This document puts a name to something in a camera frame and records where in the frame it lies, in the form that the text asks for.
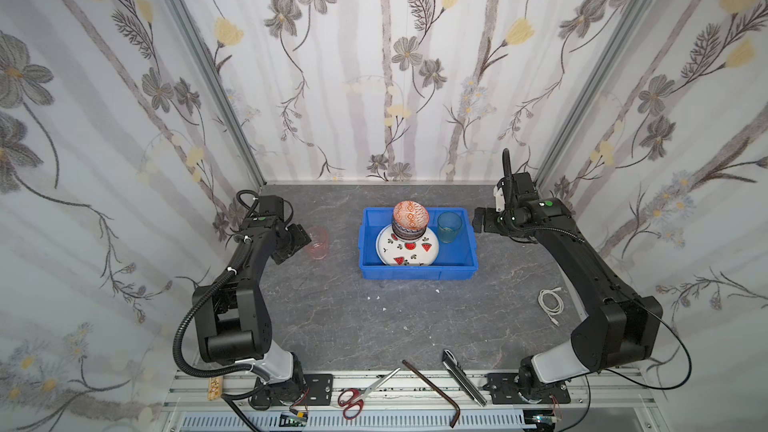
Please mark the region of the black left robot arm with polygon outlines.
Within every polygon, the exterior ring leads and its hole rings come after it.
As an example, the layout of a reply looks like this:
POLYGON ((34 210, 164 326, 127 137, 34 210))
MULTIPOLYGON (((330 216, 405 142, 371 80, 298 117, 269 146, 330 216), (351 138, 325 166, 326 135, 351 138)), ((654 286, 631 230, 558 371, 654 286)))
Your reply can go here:
POLYGON ((172 344, 177 368, 197 378, 247 372, 273 402, 300 399, 308 389, 296 354, 273 339, 273 325, 261 291, 268 261, 280 265, 311 242, 303 226, 276 195, 241 190, 236 203, 245 215, 233 233, 236 248, 222 273, 192 296, 172 344))

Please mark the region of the green glass cup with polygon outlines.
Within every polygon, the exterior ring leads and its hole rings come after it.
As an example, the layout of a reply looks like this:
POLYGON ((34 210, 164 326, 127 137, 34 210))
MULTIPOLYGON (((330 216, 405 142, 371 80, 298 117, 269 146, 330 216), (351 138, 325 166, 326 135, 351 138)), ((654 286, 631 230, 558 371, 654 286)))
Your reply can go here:
POLYGON ((442 212, 437 219, 437 236, 441 243, 453 243, 463 228, 462 216, 456 212, 442 212))

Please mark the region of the red rimmed bowl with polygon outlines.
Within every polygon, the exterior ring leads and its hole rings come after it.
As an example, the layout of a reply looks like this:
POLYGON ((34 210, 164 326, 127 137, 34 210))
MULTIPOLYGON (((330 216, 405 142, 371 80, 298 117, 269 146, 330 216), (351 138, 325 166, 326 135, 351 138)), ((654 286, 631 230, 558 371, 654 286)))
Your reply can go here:
POLYGON ((398 223, 393 223, 391 225, 392 228, 392 234, 398 239, 406 242, 414 242, 421 237, 423 237, 428 230, 427 227, 417 228, 417 229, 410 229, 407 227, 403 227, 399 225, 398 223))

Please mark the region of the pink glass cup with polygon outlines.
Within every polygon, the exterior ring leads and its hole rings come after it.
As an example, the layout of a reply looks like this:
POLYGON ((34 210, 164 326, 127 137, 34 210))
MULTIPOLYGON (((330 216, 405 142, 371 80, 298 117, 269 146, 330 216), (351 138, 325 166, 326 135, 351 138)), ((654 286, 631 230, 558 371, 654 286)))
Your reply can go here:
POLYGON ((324 227, 313 226, 307 229, 310 243, 305 247, 313 260, 325 259, 329 254, 328 231, 324 227))

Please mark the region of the white watermelon plate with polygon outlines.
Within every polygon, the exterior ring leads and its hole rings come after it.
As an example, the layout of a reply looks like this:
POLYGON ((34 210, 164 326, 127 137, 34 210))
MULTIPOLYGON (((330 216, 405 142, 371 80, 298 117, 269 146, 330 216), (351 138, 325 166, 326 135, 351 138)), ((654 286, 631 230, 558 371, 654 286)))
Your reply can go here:
POLYGON ((405 240, 388 225, 376 239, 377 256, 388 266, 429 266, 436 261, 439 249, 438 237, 430 228, 417 239, 405 240))

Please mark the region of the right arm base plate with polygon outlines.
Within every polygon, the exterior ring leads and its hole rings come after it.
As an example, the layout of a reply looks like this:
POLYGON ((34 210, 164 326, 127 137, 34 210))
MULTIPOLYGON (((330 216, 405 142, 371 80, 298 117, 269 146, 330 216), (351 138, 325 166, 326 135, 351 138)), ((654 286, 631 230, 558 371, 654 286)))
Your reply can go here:
POLYGON ((555 405, 570 404, 571 397, 564 382, 534 386, 528 395, 519 386, 518 374, 488 373, 487 382, 481 387, 482 391, 490 394, 494 405, 555 405))

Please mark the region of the orange and blue patterned bowl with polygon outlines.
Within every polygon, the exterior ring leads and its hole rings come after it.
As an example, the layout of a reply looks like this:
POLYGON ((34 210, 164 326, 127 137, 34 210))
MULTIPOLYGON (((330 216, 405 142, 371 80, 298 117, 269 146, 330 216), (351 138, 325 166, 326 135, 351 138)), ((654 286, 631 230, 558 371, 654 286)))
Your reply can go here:
POLYGON ((391 225, 398 223, 403 227, 417 229, 428 227, 429 219, 429 212, 423 205, 415 201, 405 200, 394 206, 391 225))

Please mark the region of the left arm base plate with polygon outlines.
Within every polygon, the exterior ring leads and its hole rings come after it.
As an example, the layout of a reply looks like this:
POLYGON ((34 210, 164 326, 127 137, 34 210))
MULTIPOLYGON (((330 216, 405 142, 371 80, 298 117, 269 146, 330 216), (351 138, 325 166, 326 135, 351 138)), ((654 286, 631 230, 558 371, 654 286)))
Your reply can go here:
POLYGON ((266 411, 279 405, 291 407, 330 406, 333 374, 307 374, 303 382, 285 381, 264 386, 248 399, 251 408, 266 411))

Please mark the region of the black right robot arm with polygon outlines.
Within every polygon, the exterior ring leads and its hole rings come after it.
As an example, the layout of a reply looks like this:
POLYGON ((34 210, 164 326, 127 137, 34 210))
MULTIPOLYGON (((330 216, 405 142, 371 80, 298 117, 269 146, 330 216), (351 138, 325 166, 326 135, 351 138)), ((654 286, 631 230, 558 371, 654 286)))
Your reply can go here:
POLYGON ((614 273, 573 213, 559 199, 541 197, 529 173, 504 173, 494 198, 495 206, 476 209, 474 230, 542 245, 586 313, 564 343, 521 361, 519 395, 529 402, 542 400, 570 379, 649 359, 665 325, 658 300, 641 296, 614 273))

